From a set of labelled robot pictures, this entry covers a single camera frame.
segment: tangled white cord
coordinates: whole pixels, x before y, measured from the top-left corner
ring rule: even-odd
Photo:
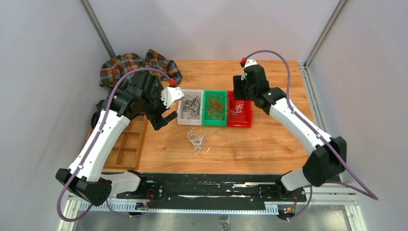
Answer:
[[[192,129],[187,133],[187,139],[192,143],[194,146],[193,153],[198,154],[200,153],[201,149],[203,148],[205,131],[202,131],[204,134],[195,133]]]
[[[242,112],[243,102],[239,102],[235,105],[235,111],[230,110],[230,112],[236,116],[237,114]]]

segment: plaid shirt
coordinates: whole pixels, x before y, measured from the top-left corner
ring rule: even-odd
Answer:
[[[151,67],[161,70],[168,74],[170,78],[173,78],[176,81],[176,84],[179,84],[182,79],[181,73],[174,61],[167,60],[161,54],[150,49],[146,53],[145,60],[140,58],[137,54],[127,53],[125,55],[118,55],[105,62],[101,67],[99,85],[101,87],[113,88],[121,76],[140,67]],[[154,71],[150,71],[150,74],[161,79],[166,79],[161,76],[161,74]],[[132,77],[133,75],[128,76],[124,83],[128,82]]]

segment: red tray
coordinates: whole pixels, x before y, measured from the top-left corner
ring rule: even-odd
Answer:
[[[228,127],[247,127],[252,125],[252,103],[250,100],[234,100],[234,94],[232,91],[227,91],[228,96],[228,113],[227,113],[227,126]],[[232,114],[231,110],[235,109],[237,103],[243,102],[242,112],[239,114]]]

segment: wooden tabletop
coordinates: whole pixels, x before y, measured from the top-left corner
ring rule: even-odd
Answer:
[[[287,73],[281,61],[259,61],[269,85],[286,91]],[[176,61],[183,80],[182,89],[232,90],[232,76],[243,69],[238,61]],[[297,62],[289,62],[292,74],[291,99],[312,118]],[[165,115],[177,110],[175,103]],[[178,125],[173,120],[159,131],[149,124],[138,171],[191,173],[282,174],[303,166],[307,154],[294,136],[277,120],[253,105],[251,128]],[[206,132],[203,149],[193,154],[187,132]]]

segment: white wall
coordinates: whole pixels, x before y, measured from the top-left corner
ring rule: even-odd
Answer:
[[[380,198],[358,196],[369,231],[407,230],[407,8],[349,1],[310,68],[329,132]]]
[[[56,230],[58,168],[84,144],[108,60],[78,0],[0,4],[0,230]]]
[[[90,0],[116,54],[241,59],[270,49],[304,61],[338,0]],[[257,59],[277,59],[258,55]]]

